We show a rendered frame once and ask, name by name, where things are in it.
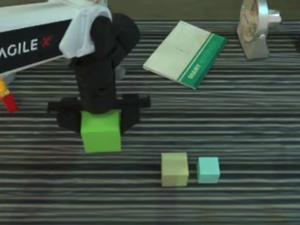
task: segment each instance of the striped tablecloth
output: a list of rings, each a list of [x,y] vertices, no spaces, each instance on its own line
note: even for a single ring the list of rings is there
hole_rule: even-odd
[[[80,138],[45,113],[47,101],[77,95],[65,60],[17,75],[20,110],[0,108],[0,224],[300,223],[300,118],[282,114],[300,109],[300,23],[272,29],[270,58],[247,61],[236,22],[192,22],[229,39],[196,91],[142,69],[176,23],[138,23],[142,40],[123,62],[118,91],[150,94],[153,106],[120,154],[84,154]],[[259,112],[277,116],[242,116]],[[182,151],[188,186],[162,188],[160,154]],[[200,156],[219,157],[218,184],[196,183]]]

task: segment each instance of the red and yellow object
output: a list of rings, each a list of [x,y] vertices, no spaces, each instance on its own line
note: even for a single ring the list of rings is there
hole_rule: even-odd
[[[15,102],[15,99],[8,90],[2,78],[0,78],[0,99],[10,113],[13,113],[18,110],[18,106]]]

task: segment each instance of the book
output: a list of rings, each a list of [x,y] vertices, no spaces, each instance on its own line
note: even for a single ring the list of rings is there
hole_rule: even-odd
[[[180,21],[143,68],[197,89],[228,40]]]

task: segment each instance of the white clock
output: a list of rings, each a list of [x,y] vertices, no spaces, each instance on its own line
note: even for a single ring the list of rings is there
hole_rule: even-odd
[[[247,59],[265,59],[269,56],[269,29],[281,21],[280,12],[270,10],[267,0],[243,0],[238,36]]]

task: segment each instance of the bright green block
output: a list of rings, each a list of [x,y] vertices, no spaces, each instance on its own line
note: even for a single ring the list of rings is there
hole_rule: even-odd
[[[220,177],[218,157],[199,157],[197,163],[198,183],[215,184]]]
[[[102,115],[82,112],[81,138],[85,152],[117,152],[121,150],[120,112]]]

